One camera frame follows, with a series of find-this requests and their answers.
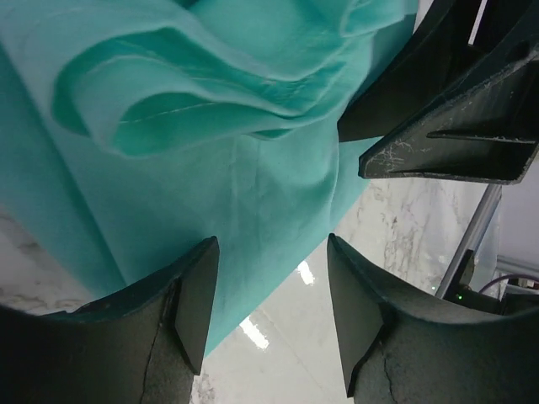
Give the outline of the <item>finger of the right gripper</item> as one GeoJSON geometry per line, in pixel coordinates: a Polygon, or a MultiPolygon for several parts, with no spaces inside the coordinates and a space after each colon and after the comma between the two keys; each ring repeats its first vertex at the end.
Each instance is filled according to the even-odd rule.
{"type": "Polygon", "coordinates": [[[410,40],[346,109],[339,141],[385,136],[494,50],[529,1],[435,1],[410,40]]]}
{"type": "Polygon", "coordinates": [[[538,153],[538,62],[515,63],[383,137],[362,178],[519,183],[538,153]]]}

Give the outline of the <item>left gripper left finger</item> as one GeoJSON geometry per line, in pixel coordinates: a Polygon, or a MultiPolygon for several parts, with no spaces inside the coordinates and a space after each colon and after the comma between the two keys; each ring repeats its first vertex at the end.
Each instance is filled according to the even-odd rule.
{"type": "Polygon", "coordinates": [[[74,312],[1,309],[4,403],[186,403],[200,373],[220,248],[175,263],[74,312]]]}

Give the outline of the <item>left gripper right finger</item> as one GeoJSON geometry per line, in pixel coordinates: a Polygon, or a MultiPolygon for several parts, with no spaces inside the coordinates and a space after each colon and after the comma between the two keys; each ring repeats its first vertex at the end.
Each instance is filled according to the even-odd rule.
{"type": "Polygon", "coordinates": [[[345,391],[357,403],[535,403],[538,297],[430,295],[327,243],[345,391]]]}

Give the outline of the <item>teal t shirt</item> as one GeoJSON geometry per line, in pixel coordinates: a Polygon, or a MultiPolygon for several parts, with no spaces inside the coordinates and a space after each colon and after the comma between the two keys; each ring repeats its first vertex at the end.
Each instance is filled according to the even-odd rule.
{"type": "Polygon", "coordinates": [[[214,349],[337,226],[415,1],[4,1],[1,203],[93,295],[220,245],[214,349]]]}

